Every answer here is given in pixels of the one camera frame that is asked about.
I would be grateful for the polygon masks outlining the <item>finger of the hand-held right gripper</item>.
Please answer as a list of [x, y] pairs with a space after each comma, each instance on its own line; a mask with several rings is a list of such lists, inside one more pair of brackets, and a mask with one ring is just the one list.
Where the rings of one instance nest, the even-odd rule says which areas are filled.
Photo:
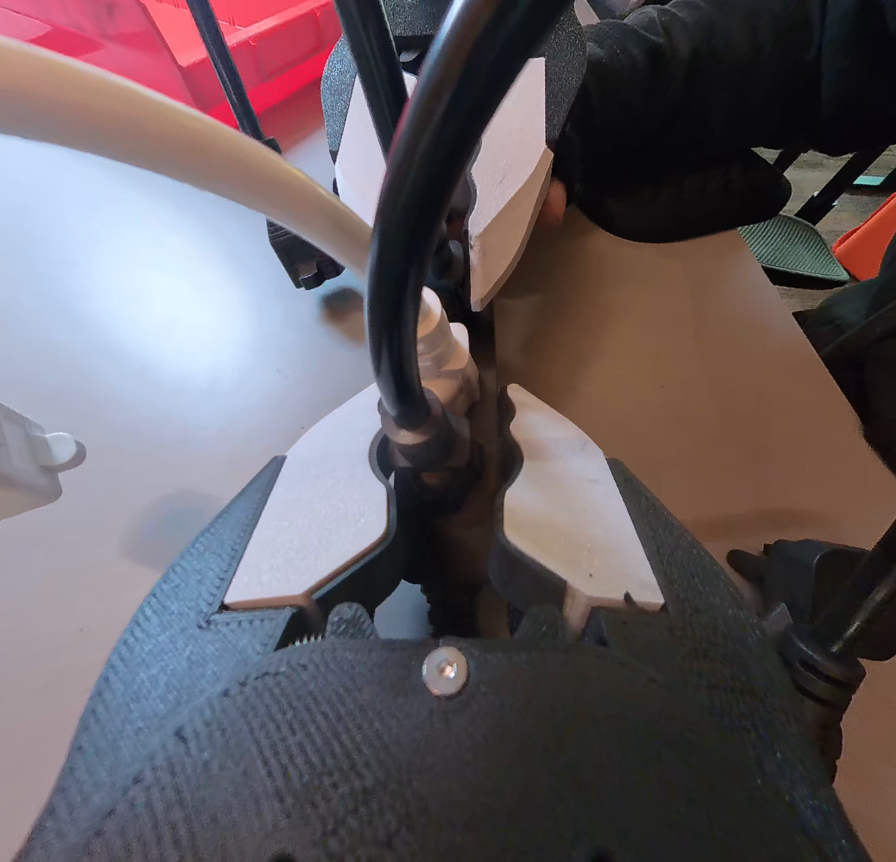
[[546, 59], [531, 58], [482, 134], [469, 170], [469, 302], [487, 307], [528, 242], [550, 183], [546, 144]]
[[356, 77], [334, 172], [342, 202], [370, 228], [375, 223], [385, 170], [385, 155], [362, 84]]

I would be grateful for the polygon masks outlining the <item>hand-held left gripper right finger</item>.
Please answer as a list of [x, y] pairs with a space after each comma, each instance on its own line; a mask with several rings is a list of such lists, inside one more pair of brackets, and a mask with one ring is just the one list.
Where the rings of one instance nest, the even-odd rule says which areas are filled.
[[665, 598], [609, 460], [518, 384], [499, 396], [493, 587], [513, 608], [549, 606], [571, 633], [593, 609], [656, 612]]

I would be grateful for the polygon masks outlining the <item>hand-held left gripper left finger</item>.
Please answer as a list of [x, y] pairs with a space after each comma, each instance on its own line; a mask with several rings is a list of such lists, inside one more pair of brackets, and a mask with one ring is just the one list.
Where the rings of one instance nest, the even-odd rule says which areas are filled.
[[288, 450], [225, 593], [227, 609], [311, 601], [385, 537], [387, 490], [370, 458], [379, 400], [376, 386], [366, 387]]

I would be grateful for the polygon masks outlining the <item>black power strip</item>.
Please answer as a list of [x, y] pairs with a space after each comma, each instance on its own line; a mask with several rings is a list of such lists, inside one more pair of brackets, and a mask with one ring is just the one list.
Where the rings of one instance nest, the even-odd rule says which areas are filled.
[[[783, 383], [762, 388], [735, 380], [737, 357], [685, 343], [683, 329], [628, 326], [615, 322], [584, 341], [584, 327], [563, 329], [565, 347], [535, 365], [501, 361], [494, 317], [468, 314], [472, 363], [481, 367], [472, 388], [477, 402], [459, 401], [472, 419], [473, 451], [484, 457], [478, 481], [464, 497], [426, 495], [422, 478], [397, 470], [398, 527], [408, 556], [404, 576], [421, 584], [430, 606], [433, 634], [479, 636], [476, 598], [490, 583], [495, 506], [500, 487], [499, 396], [518, 384], [581, 428], [603, 451], [623, 494], [622, 476], [645, 476], [684, 514], [686, 529], [759, 593], [760, 616], [807, 623], [829, 603], [846, 579], [846, 519], [840, 489], [829, 485], [825, 504], [812, 508], [794, 489], [816, 482], [808, 464], [808, 440], [788, 438], [780, 403], [791, 392]], [[550, 640], [579, 639], [561, 613], [549, 606], [527, 611], [510, 604], [505, 625], [486, 633], [524, 634]]]

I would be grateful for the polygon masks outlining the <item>person's right forearm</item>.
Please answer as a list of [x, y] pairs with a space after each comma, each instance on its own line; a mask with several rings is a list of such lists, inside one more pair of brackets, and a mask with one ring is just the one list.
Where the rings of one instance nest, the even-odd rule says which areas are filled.
[[894, 145], [895, 0], [672, 0], [600, 22], [570, 126], [606, 165]]

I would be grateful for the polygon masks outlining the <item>person's right hand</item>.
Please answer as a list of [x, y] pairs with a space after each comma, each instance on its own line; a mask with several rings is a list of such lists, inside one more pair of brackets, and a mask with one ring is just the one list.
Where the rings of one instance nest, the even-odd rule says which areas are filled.
[[789, 180], [753, 149], [653, 147], [620, 133], [567, 128], [554, 145], [552, 175], [538, 222], [557, 226], [569, 209], [617, 238], [662, 244], [723, 233], [777, 216]]

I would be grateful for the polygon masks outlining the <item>red plastic bin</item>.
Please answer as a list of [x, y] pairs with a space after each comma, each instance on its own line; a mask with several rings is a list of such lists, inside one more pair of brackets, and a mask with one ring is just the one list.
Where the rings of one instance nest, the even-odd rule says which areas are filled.
[[[332, 0], [210, 0], [258, 114], [320, 79]], [[2, 36], [126, 77], [236, 127], [185, 0], [1, 0]]]

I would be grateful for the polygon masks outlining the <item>orange plastic piece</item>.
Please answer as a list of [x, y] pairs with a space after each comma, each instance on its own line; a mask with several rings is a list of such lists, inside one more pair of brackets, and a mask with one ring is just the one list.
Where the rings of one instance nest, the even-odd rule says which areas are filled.
[[895, 193], [864, 222], [833, 243], [835, 259], [857, 282], [879, 274], [882, 258], [895, 233]]

